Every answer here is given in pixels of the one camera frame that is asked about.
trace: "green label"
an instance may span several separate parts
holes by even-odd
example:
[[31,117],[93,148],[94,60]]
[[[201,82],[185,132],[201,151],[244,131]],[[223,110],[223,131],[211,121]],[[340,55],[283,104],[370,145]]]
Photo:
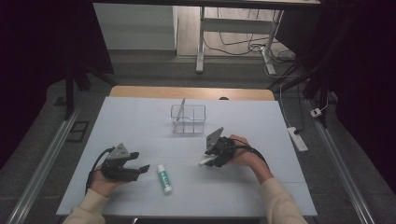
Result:
[[166,171],[162,171],[158,174],[161,179],[161,184],[163,185],[163,188],[167,188],[171,186],[171,183],[169,182],[169,177]]

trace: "wooden floor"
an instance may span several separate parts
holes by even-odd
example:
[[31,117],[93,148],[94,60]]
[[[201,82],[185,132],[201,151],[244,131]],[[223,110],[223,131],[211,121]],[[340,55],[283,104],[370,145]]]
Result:
[[[198,7],[177,7],[178,14],[178,29],[177,29],[177,55],[178,56],[196,56],[199,26],[200,26],[200,8]],[[258,10],[258,9],[243,9],[243,8],[225,8],[225,7],[206,7],[206,18],[227,18],[227,19],[246,19],[246,20],[261,20],[271,21],[273,19],[273,10]],[[212,48],[205,46],[205,56],[233,56],[224,52],[213,49],[222,49],[234,54],[241,54],[248,52],[248,42],[225,45],[221,42],[220,36],[224,43],[234,43],[239,41],[249,41],[252,34],[230,34],[230,33],[205,33],[205,42]],[[253,35],[252,39],[265,38],[268,35]],[[251,41],[250,44],[265,44],[266,39]],[[275,55],[280,51],[286,50],[282,44],[274,43],[272,50]],[[290,56],[292,52],[285,52],[282,56]],[[249,52],[244,55],[237,55],[239,57],[261,57],[259,52]]]

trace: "power adapter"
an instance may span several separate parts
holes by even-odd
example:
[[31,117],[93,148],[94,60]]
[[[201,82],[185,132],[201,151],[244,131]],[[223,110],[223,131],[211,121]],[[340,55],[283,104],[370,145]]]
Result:
[[321,111],[319,110],[319,108],[313,109],[311,110],[311,116],[314,118],[317,118],[321,115]]

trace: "glue stick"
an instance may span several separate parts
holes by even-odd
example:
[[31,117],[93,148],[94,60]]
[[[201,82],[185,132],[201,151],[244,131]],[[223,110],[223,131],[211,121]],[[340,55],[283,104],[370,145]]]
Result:
[[157,170],[158,176],[160,177],[161,184],[163,186],[163,192],[165,192],[165,194],[172,193],[171,182],[169,181],[168,173],[166,173],[164,165],[158,165]]

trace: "wall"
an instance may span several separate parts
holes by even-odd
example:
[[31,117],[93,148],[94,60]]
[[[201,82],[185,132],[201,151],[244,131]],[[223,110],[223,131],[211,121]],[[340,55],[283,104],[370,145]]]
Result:
[[176,49],[176,7],[93,5],[107,49]]

